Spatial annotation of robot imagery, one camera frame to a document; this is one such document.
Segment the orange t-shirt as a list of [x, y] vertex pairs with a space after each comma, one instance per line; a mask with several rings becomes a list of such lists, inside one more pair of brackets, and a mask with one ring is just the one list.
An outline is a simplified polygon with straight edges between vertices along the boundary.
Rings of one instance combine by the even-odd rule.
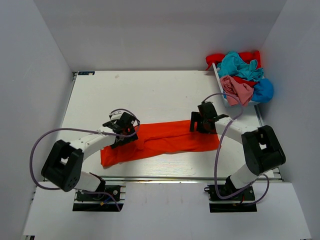
[[206, 152], [217, 150], [220, 140], [216, 134], [190, 131], [190, 120], [141, 124], [138, 139], [125, 145], [100, 151], [100, 164], [107, 168], [162, 154]]

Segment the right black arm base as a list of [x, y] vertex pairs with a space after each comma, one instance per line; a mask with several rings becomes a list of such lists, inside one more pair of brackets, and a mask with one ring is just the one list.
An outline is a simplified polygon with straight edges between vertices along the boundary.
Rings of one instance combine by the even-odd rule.
[[253, 187], [228, 199], [218, 197], [214, 184], [208, 184], [203, 191], [208, 195], [210, 213], [255, 213], [257, 205]]

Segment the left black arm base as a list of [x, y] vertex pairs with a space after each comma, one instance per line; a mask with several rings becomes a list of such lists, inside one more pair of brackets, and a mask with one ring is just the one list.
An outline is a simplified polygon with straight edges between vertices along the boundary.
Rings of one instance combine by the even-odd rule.
[[125, 185], [106, 185], [105, 193], [88, 194], [77, 190], [74, 197], [73, 212], [119, 212], [125, 203]]

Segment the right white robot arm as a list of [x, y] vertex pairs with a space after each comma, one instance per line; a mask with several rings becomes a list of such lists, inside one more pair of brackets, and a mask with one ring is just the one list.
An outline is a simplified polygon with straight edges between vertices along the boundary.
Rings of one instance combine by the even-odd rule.
[[212, 102], [204, 101], [197, 107], [198, 111], [191, 113], [190, 132], [218, 134], [220, 141], [228, 137], [242, 144], [244, 152], [245, 163], [226, 178], [222, 191], [218, 189], [217, 180], [214, 181], [219, 199], [238, 199], [258, 177], [286, 162], [285, 153], [271, 126], [249, 126], [226, 114], [218, 115]]

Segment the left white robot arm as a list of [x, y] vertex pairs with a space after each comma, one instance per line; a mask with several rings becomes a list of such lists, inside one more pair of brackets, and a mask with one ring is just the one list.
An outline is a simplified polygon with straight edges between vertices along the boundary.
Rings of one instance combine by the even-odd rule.
[[56, 141], [44, 163], [41, 175], [64, 192], [73, 189], [88, 192], [94, 199], [105, 196], [106, 182], [99, 176], [82, 171], [83, 162], [106, 147], [112, 149], [138, 139], [140, 121], [124, 109], [114, 110], [109, 121], [97, 130], [69, 129], [87, 135], [75, 140]]

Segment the pink t-shirt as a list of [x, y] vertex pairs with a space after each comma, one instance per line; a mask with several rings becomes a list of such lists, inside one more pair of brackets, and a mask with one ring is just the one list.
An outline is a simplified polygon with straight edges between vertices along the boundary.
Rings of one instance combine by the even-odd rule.
[[247, 83], [239, 83], [232, 76], [225, 75], [220, 78], [220, 84], [226, 95], [227, 102], [230, 106], [238, 105], [247, 106], [253, 97], [254, 89]]

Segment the teal t-shirt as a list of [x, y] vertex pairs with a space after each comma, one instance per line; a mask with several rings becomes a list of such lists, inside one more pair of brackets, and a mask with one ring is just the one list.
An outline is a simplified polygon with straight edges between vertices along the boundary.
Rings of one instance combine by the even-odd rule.
[[264, 77], [264, 69], [258, 65], [257, 59], [246, 63], [238, 53], [231, 51], [217, 64], [218, 76], [236, 76], [247, 81], [259, 82]]

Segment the blue table sticker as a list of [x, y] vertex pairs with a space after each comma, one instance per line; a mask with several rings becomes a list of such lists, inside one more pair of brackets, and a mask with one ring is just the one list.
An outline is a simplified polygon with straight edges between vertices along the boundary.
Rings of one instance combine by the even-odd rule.
[[79, 71], [77, 73], [78, 76], [93, 76], [95, 71]]

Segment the blue t-shirt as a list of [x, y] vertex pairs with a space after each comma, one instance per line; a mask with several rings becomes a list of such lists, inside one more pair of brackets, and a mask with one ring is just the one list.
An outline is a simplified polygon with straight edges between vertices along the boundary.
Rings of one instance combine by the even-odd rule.
[[253, 95], [251, 100], [257, 103], [268, 103], [274, 96], [273, 84], [268, 78], [262, 78], [253, 86]]

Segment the red t-shirt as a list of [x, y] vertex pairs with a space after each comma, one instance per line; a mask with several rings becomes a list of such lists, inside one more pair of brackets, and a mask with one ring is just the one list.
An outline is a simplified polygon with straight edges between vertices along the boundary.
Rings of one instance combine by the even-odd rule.
[[[223, 53], [215, 53], [212, 55], [209, 55], [205, 58], [205, 61], [207, 63], [207, 69], [209, 70], [209, 68], [212, 65], [215, 65], [217, 70], [220, 70], [219, 68], [217, 68], [217, 65], [222, 61], [222, 59], [227, 55], [227, 54], [223, 54]], [[259, 51], [247, 51], [247, 52], [240, 52], [238, 53], [240, 55], [240, 57], [246, 62], [249, 63], [249, 60], [253, 60], [256, 59], [258, 60], [258, 67], [262, 68], [261, 65], [261, 56], [260, 56], [260, 52]], [[248, 81], [248, 80], [244, 80], [238, 76], [232, 76], [233, 78], [235, 78], [235, 80], [238, 80], [240, 82], [244, 82], [246, 84], [248, 84], [249, 86], [253, 87], [255, 84], [257, 84], [258, 82], [254, 82], [254, 81]]]

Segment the aluminium table rail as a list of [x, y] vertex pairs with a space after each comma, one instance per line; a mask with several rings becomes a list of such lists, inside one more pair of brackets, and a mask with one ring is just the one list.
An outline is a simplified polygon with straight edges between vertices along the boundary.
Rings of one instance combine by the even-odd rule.
[[[268, 177], [271, 182], [284, 182], [279, 173], [276, 177]], [[106, 181], [214, 181], [214, 177], [192, 177], [192, 176], [101, 176]], [[218, 177], [218, 181], [225, 181], [225, 177]]]

